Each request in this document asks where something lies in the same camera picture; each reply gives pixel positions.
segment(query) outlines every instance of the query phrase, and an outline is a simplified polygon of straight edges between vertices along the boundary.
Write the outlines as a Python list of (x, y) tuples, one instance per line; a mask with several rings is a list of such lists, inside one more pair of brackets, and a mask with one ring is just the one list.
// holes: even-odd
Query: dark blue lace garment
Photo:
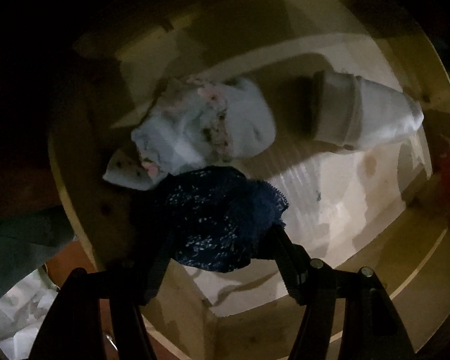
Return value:
[(248, 180), (232, 167), (169, 175), (149, 193), (147, 207), (140, 211), (147, 228), (174, 232), (172, 257), (186, 266), (223, 273), (249, 265), (267, 230), (284, 226), (281, 216), (288, 208), (276, 188)]

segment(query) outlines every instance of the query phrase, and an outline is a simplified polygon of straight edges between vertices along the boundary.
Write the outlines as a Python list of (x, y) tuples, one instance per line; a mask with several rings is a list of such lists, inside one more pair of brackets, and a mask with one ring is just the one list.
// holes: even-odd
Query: green cloth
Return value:
[(0, 222), (0, 298), (73, 237), (62, 207)]

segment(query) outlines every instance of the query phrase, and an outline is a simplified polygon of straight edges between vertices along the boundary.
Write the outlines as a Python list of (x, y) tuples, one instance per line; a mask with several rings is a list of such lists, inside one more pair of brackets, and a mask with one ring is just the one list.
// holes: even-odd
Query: white paper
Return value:
[(56, 295), (35, 270), (0, 299), (0, 348), (10, 360), (29, 356)]

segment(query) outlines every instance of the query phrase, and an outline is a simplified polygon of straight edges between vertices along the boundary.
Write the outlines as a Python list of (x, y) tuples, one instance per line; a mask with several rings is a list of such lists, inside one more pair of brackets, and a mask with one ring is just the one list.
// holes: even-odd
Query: bolt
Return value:
[(312, 259), (310, 261), (310, 266), (315, 269), (320, 269), (323, 267), (323, 261), (321, 259)]
[(373, 269), (371, 269), (370, 267), (364, 266), (361, 269), (361, 273), (363, 276), (365, 276), (366, 278), (371, 278), (373, 276)]
[(81, 278), (82, 276), (84, 276), (86, 274), (87, 274), (87, 271), (85, 271), (84, 268), (75, 268), (71, 273), (72, 277), (75, 279)]

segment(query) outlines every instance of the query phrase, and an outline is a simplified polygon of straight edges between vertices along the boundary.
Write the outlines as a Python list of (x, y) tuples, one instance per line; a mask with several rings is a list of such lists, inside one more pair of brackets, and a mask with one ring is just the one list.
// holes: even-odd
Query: wooden bin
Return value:
[[(123, 259), (135, 235), (128, 221), (129, 191), (101, 176), (145, 115), (161, 79), (252, 75), (274, 112), (277, 139), (240, 166), (287, 195), (291, 214), (284, 218), (292, 240), (342, 270), (372, 267), (416, 349), (447, 317), (450, 220), (440, 176), (432, 173), (450, 147), (450, 81), (420, 26), (396, 2), (121, 0), (96, 18), (74, 49), (57, 85), (49, 154), (67, 215), (99, 267)], [(311, 142), (302, 131), (305, 97), (298, 83), (324, 68), (361, 74), (420, 100), (424, 128), (409, 151), (398, 144), (346, 154)], [(419, 168), (409, 164), (417, 148)], [(320, 178), (304, 181), (312, 166)], [(412, 171), (404, 183), (405, 166)], [(362, 190), (354, 192), (358, 182)], [(342, 194), (332, 202), (330, 194), (338, 190)], [(315, 193), (312, 215), (305, 200)], [(344, 207), (347, 220), (337, 214)], [(325, 250), (316, 237), (327, 220), (320, 215), (330, 220)], [(143, 308), (151, 334), (182, 359), (287, 356), (304, 310), (279, 283), (271, 295), (260, 292), (276, 277), (261, 274), (258, 283), (249, 278), (233, 286), (218, 304), (206, 293), (214, 289), (212, 276), (172, 261), (157, 298)], [(338, 301), (331, 359), (338, 353), (343, 313), (344, 302)]]

